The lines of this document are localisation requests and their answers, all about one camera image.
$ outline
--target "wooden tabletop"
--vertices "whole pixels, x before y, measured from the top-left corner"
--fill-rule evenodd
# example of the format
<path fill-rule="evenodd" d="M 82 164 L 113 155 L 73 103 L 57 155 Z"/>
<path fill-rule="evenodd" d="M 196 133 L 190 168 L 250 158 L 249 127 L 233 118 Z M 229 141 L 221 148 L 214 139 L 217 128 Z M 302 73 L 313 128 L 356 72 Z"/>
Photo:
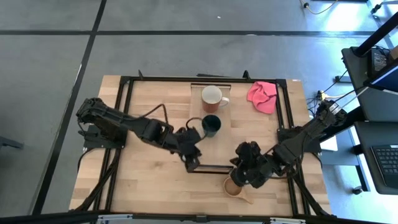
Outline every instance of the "wooden tabletop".
<path fill-rule="evenodd" d="M 108 106 L 116 101 L 120 76 L 104 76 L 99 97 Z M 229 98 L 231 103 L 231 139 L 225 141 L 234 152 L 243 141 L 257 141 L 262 152 L 277 143 L 277 114 L 263 114 L 246 101 L 249 83 L 231 83 Z M 308 120 L 308 111 L 300 80 L 287 80 L 290 106 L 295 125 L 303 125 Z M 135 81 L 132 91 L 129 114 L 139 116 L 160 103 L 167 108 L 169 123 L 178 129 L 185 126 L 192 113 L 190 82 L 142 82 Z M 287 115 L 284 109 L 282 90 L 279 91 L 284 123 Z M 164 120 L 162 110 L 149 118 Z M 104 150 L 96 149 L 82 160 L 70 208 L 79 206 L 98 181 Z M 231 159 L 226 154 L 224 159 Z M 324 210 L 330 212 L 322 169 L 319 161 L 305 153 L 302 163 L 305 183 L 309 191 Z M 258 189 L 245 186 L 250 205 L 243 200 L 230 198 L 223 192 L 223 181 L 228 175 L 188 174 L 177 155 L 145 144 L 132 132 L 128 132 L 126 147 L 122 150 L 117 181 L 111 210 L 126 213 L 173 213 L 207 215 L 292 215 L 289 190 L 286 180 L 268 180 Z M 108 186 L 105 186 L 100 208 L 104 207 Z M 298 209 L 303 213 L 300 191 L 296 186 Z"/>

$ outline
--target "pink cloth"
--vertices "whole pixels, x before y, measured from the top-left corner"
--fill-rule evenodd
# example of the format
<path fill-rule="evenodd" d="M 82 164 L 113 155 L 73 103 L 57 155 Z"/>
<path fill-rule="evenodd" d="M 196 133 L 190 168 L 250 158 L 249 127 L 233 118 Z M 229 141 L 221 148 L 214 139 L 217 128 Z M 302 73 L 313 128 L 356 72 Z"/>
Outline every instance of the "pink cloth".
<path fill-rule="evenodd" d="M 255 82 L 248 91 L 248 101 L 263 113 L 272 114 L 276 104 L 276 85 L 267 82 Z"/>

